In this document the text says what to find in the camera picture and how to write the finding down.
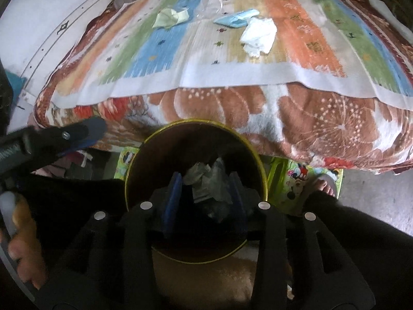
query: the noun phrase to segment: white wall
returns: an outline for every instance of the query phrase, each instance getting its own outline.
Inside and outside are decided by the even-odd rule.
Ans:
[[[0,18],[0,57],[21,74],[56,27],[85,0],[12,0]]]

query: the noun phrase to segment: crumpled tissue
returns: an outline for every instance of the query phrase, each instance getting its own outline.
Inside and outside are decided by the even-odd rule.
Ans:
[[[189,14],[187,9],[176,11],[172,8],[164,8],[156,15],[156,20],[152,28],[169,29],[177,24],[188,21],[188,19]]]
[[[245,43],[244,51],[250,57],[259,57],[263,52],[268,54],[273,47],[277,27],[272,18],[252,17],[241,35],[240,42]]]
[[[196,163],[183,176],[182,181],[185,185],[192,185],[194,203],[208,217],[221,223],[229,215],[232,198],[222,158],[218,158],[212,167]]]
[[[249,9],[245,11],[239,11],[234,14],[225,15],[215,19],[215,24],[227,26],[230,28],[241,28],[248,25],[247,19],[259,15],[259,11],[256,9]]]

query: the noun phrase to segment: bare foot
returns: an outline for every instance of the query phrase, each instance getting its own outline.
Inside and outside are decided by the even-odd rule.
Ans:
[[[311,189],[311,192],[315,192],[315,191],[323,191],[326,194],[335,197],[334,190],[323,179],[319,179],[318,181],[315,181]]]

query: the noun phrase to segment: orange stripe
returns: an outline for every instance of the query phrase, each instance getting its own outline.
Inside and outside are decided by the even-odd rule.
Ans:
[[[264,0],[233,0],[234,11],[256,9],[261,17],[269,17]],[[287,61],[285,50],[281,41],[275,38],[274,45],[268,55],[261,54],[260,58],[250,58],[240,44],[240,37],[245,28],[231,29],[231,37],[228,43],[227,62],[237,61],[249,63],[279,63]]]
[[[343,68],[321,30],[311,21],[297,0],[264,0],[268,14],[278,28],[291,62],[311,70],[330,70],[345,77]]]
[[[66,96],[75,93],[79,90],[82,82],[96,61],[98,56],[107,48],[108,44],[113,40],[116,34],[142,9],[148,0],[138,0],[129,8],[127,8],[109,28],[104,32],[96,43],[92,44],[89,52],[84,55],[81,62],[66,78],[61,80],[56,90],[61,96]]]

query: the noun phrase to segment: brown floral bedspread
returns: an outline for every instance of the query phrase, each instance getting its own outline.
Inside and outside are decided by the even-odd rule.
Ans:
[[[352,2],[372,16],[393,43],[413,55],[413,48],[372,9],[368,0]],[[61,68],[51,76],[35,107],[40,125],[62,126],[99,115],[106,119],[108,132],[96,147],[116,150],[139,145],[152,132],[175,120],[210,119],[236,129],[262,154],[288,157],[312,166],[383,172],[413,165],[412,112],[376,99],[310,90],[300,83],[177,89],[110,98],[71,109],[57,108],[50,102],[56,85],[80,61],[70,58],[89,44],[114,13],[114,8],[109,7],[94,19]]]

